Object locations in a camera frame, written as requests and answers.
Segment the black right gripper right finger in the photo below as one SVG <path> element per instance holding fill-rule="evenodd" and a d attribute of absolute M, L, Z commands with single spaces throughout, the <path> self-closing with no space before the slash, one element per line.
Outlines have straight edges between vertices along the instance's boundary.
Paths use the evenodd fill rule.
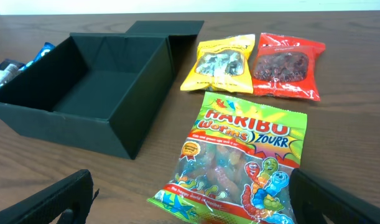
<path fill-rule="evenodd" d="M 380 224 L 379 207 L 299 168 L 291 173 L 289 195 L 300 224 L 326 224 L 326 218 L 333 223 Z"/>

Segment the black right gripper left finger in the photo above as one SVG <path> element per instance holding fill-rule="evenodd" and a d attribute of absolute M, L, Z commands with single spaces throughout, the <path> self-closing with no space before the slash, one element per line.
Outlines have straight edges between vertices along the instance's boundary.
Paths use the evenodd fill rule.
<path fill-rule="evenodd" d="M 0 223 L 50 223 L 64 211 L 65 223 L 85 223 L 93 203 L 93 179 L 82 169 L 0 211 Z"/>

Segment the Haribo worms gummy bag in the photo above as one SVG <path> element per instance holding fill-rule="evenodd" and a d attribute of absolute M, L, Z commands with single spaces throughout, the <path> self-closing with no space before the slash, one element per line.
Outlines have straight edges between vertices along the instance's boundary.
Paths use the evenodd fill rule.
<path fill-rule="evenodd" d="M 173 177 L 150 203 L 189 223 L 296 222 L 307 115 L 206 92 Z"/>

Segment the red Hacks candy bag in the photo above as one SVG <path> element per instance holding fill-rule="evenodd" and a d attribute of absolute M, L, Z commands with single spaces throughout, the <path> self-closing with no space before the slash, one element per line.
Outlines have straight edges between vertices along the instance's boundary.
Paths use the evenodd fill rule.
<path fill-rule="evenodd" d="M 322 42 L 262 33 L 251 70 L 253 94 L 320 101 L 315 64 L 325 49 Z"/>

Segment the dark purple chocolate bar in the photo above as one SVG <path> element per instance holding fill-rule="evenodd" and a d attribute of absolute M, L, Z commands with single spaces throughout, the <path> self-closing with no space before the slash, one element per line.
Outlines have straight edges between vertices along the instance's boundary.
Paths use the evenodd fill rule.
<path fill-rule="evenodd" d="M 24 67 L 24 65 L 24 63 L 11 59 L 5 59 L 3 62 L 1 62 L 0 87 L 15 78 L 20 73 L 20 69 Z"/>

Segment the blue Oreo cookie pack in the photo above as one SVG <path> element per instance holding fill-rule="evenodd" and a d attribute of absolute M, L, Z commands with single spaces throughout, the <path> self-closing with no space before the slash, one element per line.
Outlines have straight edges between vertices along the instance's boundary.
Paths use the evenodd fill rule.
<path fill-rule="evenodd" d="M 49 53 L 51 50 L 53 50 L 55 46 L 51 44 L 50 42 L 46 42 L 44 46 L 41 48 L 41 50 L 37 53 L 35 58 L 29 62 L 27 62 L 23 67 L 19 69 L 20 72 L 23 72 L 25 69 L 27 69 L 29 66 L 31 66 L 33 63 L 40 60 L 43 56 L 45 56 L 47 53 Z"/>

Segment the yellow seed snack bag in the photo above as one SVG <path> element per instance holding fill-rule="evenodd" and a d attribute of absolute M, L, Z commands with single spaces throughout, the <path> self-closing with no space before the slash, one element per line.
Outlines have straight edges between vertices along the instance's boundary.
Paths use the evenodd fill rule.
<path fill-rule="evenodd" d="M 254 34 L 202 41 L 197 61 L 180 89 L 252 93 L 248 59 L 255 46 Z"/>

